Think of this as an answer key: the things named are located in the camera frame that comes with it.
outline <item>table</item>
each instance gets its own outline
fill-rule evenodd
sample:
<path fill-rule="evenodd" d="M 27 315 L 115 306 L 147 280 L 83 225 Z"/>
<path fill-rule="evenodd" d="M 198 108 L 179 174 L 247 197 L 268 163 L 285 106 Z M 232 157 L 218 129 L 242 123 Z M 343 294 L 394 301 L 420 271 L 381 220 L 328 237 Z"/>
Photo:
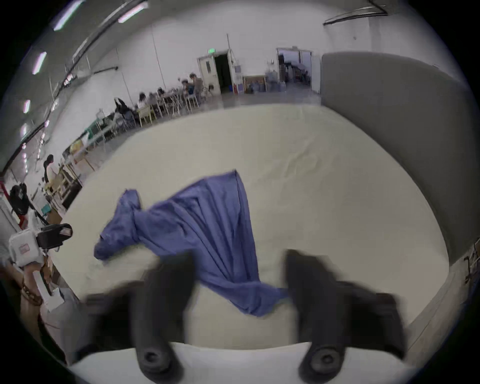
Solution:
<path fill-rule="evenodd" d="M 169 92 L 162 95 L 163 100 L 165 100 L 168 97 L 172 99 L 172 103 L 173 103 L 172 115 L 173 116 L 175 115 L 175 108 L 177 108 L 178 116 L 181 115 L 180 110 L 182 108 L 182 102 L 181 102 L 182 95 L 183 95 L 183 91 L 180 91 L 180 90 L 177 92 Z"/>
<path fill-rule="evenodd" d="M 409 324 L 444 283 L 449 263 L 438 223 L 401 166 L 332 110 L 271 104 L 174 119 L 133 135 L 85 184 L 64 221 L 74 235 L 53 262 L 77 296 L 141 278 L 157 257 L 143 246 L 107 263 L 93 257 L 125 189 L 142 207 L 196 180 L 236 169 L 248 197 L 260 279 L 283 286 L 283 251 L 324 255 L 341 279 L 400 298 Z M 295 342 L 289 301 L 263 318 L 242 314 L 197 285 L 185 324 L 188 343 L 271 348 Z"/>
<path fill-rule="evenodd" d="M 105 141 L 106 141 L 106 138 L 105 138 L 105 133 L 107 132 L 110 132 L 111 130 L 113 130 L 114 128 L 116 128 L 117 125 L 114 121 L 111 121 L 104 129 L 100 130 L 99 132 L 97 132 L 95 135 L 93 135 L 93 137 L 91 139 L 89 139 L 87 141 L 87 143 L 80 149 L 78 150 L 75 154 L 73 155 L 69 155 L 66 159 L 65 159 L 65 162 L 64 164 L 65 165 L 71 165 L 75 159 L 77 159 L 78 157 L 80 157 L 81 154 L 83 154 L 89 146 L 91 146 L 92 144 L 95 144 L 96 141 L 101 137 L 103 138 L 103 143 L 105 144 Z"/>

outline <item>blue fabric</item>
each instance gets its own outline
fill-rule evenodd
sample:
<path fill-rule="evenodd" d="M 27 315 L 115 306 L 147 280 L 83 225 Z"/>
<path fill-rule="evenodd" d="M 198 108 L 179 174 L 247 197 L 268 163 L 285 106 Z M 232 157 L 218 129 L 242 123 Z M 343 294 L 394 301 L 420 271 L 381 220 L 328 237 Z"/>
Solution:
<path fill-rule="evenodd" d="M 236 171 L 202 179 L 142 211 L 136 190 L 120 197 L 95 257 L 136 243 L 160 257 L 193 250 L 197 277 L 244 313 L 263 316 L 286 296 L 258 277 L 247 195 Z"/>

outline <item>gray wall panel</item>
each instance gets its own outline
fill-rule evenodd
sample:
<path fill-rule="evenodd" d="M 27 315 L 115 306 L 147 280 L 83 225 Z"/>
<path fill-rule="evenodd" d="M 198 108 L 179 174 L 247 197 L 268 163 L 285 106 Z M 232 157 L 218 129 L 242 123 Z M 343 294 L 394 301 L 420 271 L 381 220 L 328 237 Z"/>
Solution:
<path fill-rule="evenodd" d="M 322 104 L 390 153 L 429 202 L 450 264 L 480 234 L 480 127 L 470 91 L 423 62 L 373 52 L 322 57 Z"/>

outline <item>fluorescent light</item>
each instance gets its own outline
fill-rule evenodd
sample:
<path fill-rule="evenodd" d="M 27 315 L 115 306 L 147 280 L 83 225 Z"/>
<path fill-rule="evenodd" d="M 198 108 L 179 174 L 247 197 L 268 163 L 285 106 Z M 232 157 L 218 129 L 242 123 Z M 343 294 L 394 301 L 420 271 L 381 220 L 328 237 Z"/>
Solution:
<path fill-rule="evenodd" d="M 133 7 L 130 9 L 126 14 L 124 14 L 122 17 L 119 18 L 119 23 L 124 23 L 128 19 L 130 19 L 133 15 L 136 15 L 138 12 L 140 12 L 142 9 L 148 8 L 148 2 L 144 1 L 141 4 L 138 4 L 136 7 Z"/>
<path fill-rule="evenodd" d="M 46 55 L 47 55 L 46 52 L 42 52 L 38 55 L 38 58 L 36 59 L 35 67 L 33 67 L 33 71 L 32 71 L 34 75 L 40 72 L 40 68 L 42 68 L 43 60 L 45 60 Z"/>
<path fill-rule="evenodd" d="M 53 27 L 53 30 L 58 31 L 58 30 L 62 29 L 63 26 L 65 25 L 65 23 L 68 21 L 68 19 L 71 18 L 73 13 L 77 10 L 78 7 L 80 7 L 80 4 L 82 4 L 83 2 L 84 2 L 84 0 L 74 1 L 70 5 L 70 7 L 68 7 L 68 9 L 65 11 L 65 13 L 60 18 L 60 20 L 58 20 L 58 22 L 55 24 L 55 26 Z"/>
<path fill-rule="evenodd" d="M 28 113 L 30 110 L 30 100 L 25 100 L 24 102 L 24 113 Z"/>
<path fill-rule="evenodd" d="M 59 104 L 59 98 L 57 97 L 57 98 L 55 99 L 55 101 L 53 102 L 52 108 L 50 109 L 50 111 L 53 112 L 53 111 L 55 110 L 55 108 L 58 107 L 58 104 Z"/>

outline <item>chair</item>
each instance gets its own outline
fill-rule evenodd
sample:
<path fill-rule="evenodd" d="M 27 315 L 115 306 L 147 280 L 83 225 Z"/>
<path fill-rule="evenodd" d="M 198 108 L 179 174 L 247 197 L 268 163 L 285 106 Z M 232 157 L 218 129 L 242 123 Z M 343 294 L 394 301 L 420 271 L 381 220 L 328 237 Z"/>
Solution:
<path fill-rule="evenodd" d="M 156 107 L 158 108 L 158 113 L 160 114 L 160 117 L 163 118 L 162 109 L 160 108 L 160 102 L 156 102 Z"/>
<path fill-rule="evenodd" d="M 135 128 L 137 126 L 137 123 L 135 122 L 135 117 L 133 117 L 132 111 L 128 110 L 127 112 L 125 112 L 123 117 L 125 118 L 125 122 L 127 123 L 128 128 L 132 128 L 132 127 Z"/>
<path fill-rule="evenodd" d="M 152 123 L 152 106 L 147 105 L 141 109 L 138 110 L 138 118 L 140 119 L 140 127 L 142 127 L 142 119 L 145 119 L 148 117 L 150 119 L 150 124 Z"/>
<path fill-rule="evenodd" d="M 170 115 L 170 111 L 168 109 L 171 107 L 173 110 L 172 98 L 170 96 L 162 95 L 160 103 L 161 105 L 163 105 L 163 108 L 165 109 L 165 112 L 167 113 L 167 115 Z"/>
<path fill-rule="evenodd" d="M 187 107 L 187 111 L 189 110 L 189 107 L 190 107 L 190 112 L 193 112 L 192 104 L 193 106 L 195 106 L 195 103 L 197 104 L 197 108 L 198 108 L 198 100 L 195 94 L 185 96 L 185 106 Z"/>

